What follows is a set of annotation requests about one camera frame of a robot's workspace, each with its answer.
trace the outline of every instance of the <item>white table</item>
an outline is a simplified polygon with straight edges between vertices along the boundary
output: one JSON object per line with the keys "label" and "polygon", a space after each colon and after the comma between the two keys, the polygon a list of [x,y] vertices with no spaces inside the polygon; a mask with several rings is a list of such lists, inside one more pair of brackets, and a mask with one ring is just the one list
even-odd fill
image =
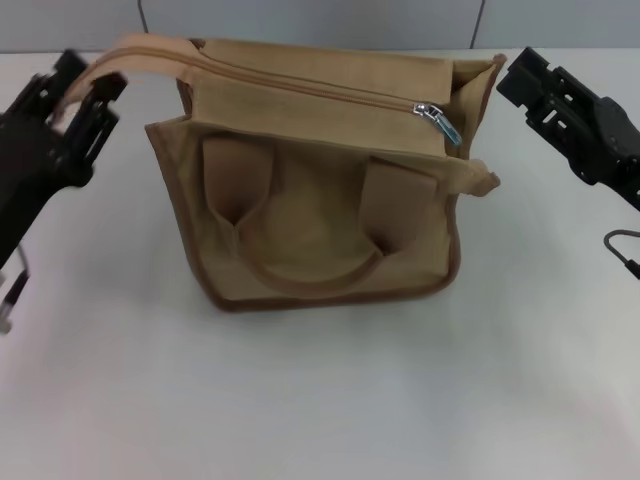
{"label": "white table", "polygon": [[[640,125],[639,50],[541,53]],[[0,110],[55,58],[0,56]],[[173,82],[134,77],[117,110],[94,180],[25,241],[1,478],[639,478],[640,284],[602,237],[640,213],[580,182],[523,111],[490,103],[472,153],[503,185],[459,203],[449,289],[231,315],[191,276],[143,131],[180,113]]]}

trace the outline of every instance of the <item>metal zipper pull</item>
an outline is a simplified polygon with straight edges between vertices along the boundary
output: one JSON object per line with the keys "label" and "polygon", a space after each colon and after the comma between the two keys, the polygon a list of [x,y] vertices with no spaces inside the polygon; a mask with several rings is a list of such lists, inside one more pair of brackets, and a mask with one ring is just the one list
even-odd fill
{"label": "metal zipper pull", "polygon": [[462,145],[462,136],[458,133],[444,112],[433,103],[416,103],[413,113],[431,121],[456,147]]}

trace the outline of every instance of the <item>tan canvas bag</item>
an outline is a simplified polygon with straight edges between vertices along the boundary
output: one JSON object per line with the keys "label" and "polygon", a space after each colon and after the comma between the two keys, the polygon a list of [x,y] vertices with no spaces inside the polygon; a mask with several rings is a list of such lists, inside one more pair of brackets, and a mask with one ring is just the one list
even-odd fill
{"label": "tan canvas bag", "polygon": [[[504,61],[133,35],[67,103],[114,71],[179,79],[185,115],[147,134],[191,268],[218,306],[401,299],[451,283],[458,195],[499,184],[468,158]],[[416,104],[439,106],[461,144]]]}

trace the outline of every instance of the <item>canvas bag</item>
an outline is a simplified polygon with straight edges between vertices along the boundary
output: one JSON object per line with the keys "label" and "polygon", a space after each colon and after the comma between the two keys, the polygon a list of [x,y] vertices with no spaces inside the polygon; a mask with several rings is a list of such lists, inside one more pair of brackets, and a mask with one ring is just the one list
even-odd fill
{"label": "canvas bag", "polygon": [[[504,62],[135,34],[66,104],[116,71],[179,80],[185,115],[146,130],[219,307],[402,299],[451,283],[458,195],[499,185],[469,149]],[[416,103],[441,107],[461,144]]]}

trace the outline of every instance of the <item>zipper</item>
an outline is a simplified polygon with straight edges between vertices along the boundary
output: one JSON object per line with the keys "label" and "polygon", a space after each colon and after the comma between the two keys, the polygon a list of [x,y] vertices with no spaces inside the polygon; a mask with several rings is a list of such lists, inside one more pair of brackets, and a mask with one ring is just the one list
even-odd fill
{"label": "zipper", "polygon": [[428,120],[437,130],[439,130],[445,136],[445,138],[453,143],[453,145],[459,146],[462,144],[462,136],[451,124],[449,119],[445,116],[442,107],[435,103],[415,102],[403,97],[388,95],[384,93],[370,92],[353,87],[345,87],[343,85],[334,85],[331,83],[319,82],[305,78],[261,72],[209,57],[206,57],[206,60],[199,60],[196,58],[192,58],[189,55],[152,47],[126,47],[122,50],[115,50],[103,55],[100,59],[98,59],[95,65],[108,62],[118,57],[129,55],[144,55],[172,60],[197,67],[201,70],[208,71],[221,77],[226,77],[232,80],[246,83],[252,83],[255,85],[278,88],[281,90],[288,90],[322,98],[329,98],[332,100],[355,103],[359,105],[384,108],[387,110],[412,113],[424,118],[425,120]]}

